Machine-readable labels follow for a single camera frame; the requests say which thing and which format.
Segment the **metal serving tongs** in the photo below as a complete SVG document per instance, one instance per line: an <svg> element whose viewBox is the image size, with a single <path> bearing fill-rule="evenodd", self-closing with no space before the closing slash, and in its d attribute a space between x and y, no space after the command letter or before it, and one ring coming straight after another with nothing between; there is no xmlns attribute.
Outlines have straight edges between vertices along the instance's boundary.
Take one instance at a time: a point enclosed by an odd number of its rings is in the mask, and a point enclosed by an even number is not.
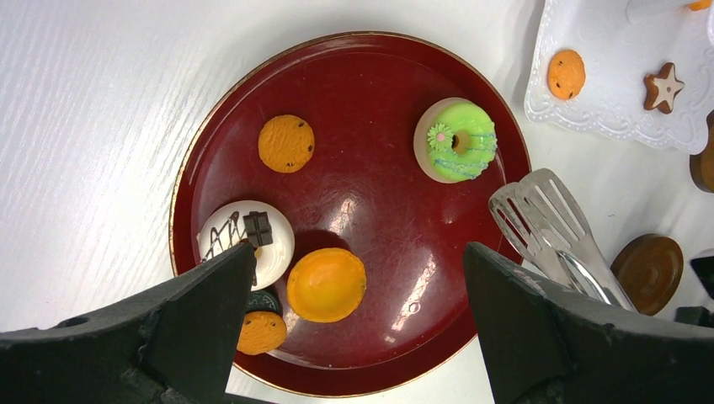
<svg viewBox="0 0 714 404"><path fill-rule="evenodd" d="M496 190L488 201L511 246L548 279L606 304L637 308L598 248L576 199L550 169Z"/></svg>

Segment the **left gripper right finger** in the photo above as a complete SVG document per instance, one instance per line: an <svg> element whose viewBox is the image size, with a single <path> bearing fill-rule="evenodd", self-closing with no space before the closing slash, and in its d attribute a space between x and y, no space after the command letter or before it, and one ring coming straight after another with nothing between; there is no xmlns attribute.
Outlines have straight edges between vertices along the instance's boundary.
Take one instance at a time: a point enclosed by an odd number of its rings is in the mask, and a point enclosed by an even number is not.
<svg viewBox="0 0 714 404"><path fill-rule="evenodd" d="M497 403L710 403L713 331L607 305L479 243L467 294Z"/></svg>

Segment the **dark red round tray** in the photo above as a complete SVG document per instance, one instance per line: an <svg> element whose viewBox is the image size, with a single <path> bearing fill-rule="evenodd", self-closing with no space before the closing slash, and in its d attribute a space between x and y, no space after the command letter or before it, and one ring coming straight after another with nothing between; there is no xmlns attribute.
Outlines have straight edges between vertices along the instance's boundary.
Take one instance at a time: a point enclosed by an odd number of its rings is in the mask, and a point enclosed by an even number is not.
<svg viewBox="0 0 714 404"><path fill-rule="evenodd" d="M493 119L498 155L476 179L437 183L419 167L413 133L444 98L471 100ZM277 173L258 156L258 135L278 115L313 129L312 159ZM238 81L198 129L178 171L169 216L176 274L199 261L196 236L209 216L245 199L283 213L295 258L340 247L361 259L360 307L332 324L284 306L285 342L235 365L274 388L321 398L366 396L442 365L475 336L462 254L481 242L505 257L491 194L530 171L506 102L475 68L426 40L348 32L296 45Z"/></svg>

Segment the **orange fish-shaped pastry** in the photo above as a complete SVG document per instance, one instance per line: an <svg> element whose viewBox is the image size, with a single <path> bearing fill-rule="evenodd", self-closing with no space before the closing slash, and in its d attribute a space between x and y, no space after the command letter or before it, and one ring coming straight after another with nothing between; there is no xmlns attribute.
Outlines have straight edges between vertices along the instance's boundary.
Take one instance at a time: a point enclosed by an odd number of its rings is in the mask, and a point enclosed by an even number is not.
<svg viewBox="0 0 714 404"><path fill-rule="evenodd" d="M707 10L712 5L712 3L712 0L697 0L695 2L689 3L687 7L690 11L696 12Z"/></svg>

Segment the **large orange egg tart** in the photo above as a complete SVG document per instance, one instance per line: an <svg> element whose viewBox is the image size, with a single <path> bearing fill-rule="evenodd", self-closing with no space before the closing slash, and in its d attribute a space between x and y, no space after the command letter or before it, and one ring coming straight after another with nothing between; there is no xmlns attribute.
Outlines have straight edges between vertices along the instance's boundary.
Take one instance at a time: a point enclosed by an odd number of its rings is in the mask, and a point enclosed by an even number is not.
<svg viewBox="0 0 714 404"><path fill-rule="evenodd" d="M330 247L301 258L286 285L291 309L309 322L339 322L350 316L366 291L365 265L346 249Z"/></svg>

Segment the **white three-tier dessert stand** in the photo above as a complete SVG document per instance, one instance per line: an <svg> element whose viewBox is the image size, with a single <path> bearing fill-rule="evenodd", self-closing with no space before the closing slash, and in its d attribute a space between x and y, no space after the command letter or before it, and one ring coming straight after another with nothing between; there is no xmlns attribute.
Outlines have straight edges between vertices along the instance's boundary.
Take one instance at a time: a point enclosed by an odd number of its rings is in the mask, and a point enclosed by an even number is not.
<svg viewBox="0 0 714 404"><path fill-rule="evenodd" d="M567 130L597 132L690 155L708 142L713 110L713 10L686 6L629 19L626 1L547 1L525 91L526 117ZM563 101L547 86L548 65L560 50L582 57L583 89ZM672 113L643 107L644 77L671 61L685 88Z"/></svg>

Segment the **orange glazed donut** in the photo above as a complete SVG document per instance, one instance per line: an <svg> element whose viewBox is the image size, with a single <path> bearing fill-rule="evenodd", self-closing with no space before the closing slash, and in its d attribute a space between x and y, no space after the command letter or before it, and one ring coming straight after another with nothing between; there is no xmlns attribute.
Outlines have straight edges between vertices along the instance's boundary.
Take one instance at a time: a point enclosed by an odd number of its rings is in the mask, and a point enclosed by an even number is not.
<svg viewBox="0 0 714 404"><path fill-rule="evenodd" d="M413 152L419 167L439 183L477 178L495 160L495 123L480 106L465 98L444 98L419 118Z"/></svg>

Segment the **small chip cookie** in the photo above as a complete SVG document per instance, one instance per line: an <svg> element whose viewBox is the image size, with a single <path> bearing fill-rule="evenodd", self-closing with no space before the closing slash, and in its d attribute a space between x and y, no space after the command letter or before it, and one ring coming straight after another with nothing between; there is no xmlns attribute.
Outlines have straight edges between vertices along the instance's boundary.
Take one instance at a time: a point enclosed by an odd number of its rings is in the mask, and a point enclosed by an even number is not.
<svg viewBox="0 0 714 404"><path fill-rule="evenodd" d="M582 57L575 50L558 51L549 62L546 79L556 98L569 100L578 96L586 80Z"/></svg>

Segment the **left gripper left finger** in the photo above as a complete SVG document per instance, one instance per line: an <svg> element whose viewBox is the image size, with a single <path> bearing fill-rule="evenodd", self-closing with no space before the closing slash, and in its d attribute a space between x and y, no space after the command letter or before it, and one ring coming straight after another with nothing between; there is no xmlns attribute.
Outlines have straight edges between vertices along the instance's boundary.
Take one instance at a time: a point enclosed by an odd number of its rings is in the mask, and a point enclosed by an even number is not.
<svg viewBox="0 0 714 404"><path fill-rule="evenodd" d="M2 402L244 402L226 385L255 269L241 243L110 306L3 333Z"/></svg>

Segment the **white star cookie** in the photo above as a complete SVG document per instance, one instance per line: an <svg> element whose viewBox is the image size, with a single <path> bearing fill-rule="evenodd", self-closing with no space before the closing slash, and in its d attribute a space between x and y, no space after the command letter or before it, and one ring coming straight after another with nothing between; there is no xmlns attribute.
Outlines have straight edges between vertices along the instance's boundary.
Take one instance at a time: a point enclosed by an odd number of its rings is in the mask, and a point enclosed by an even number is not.
<svg viewBox="0 0 714 404"><path fill-rule="evenodd" d="M685 88L685 83L676 77L675 64L665 62L657 74L647 74L643 82L646 88L643 108L671 114L676 97Z"/></svg>

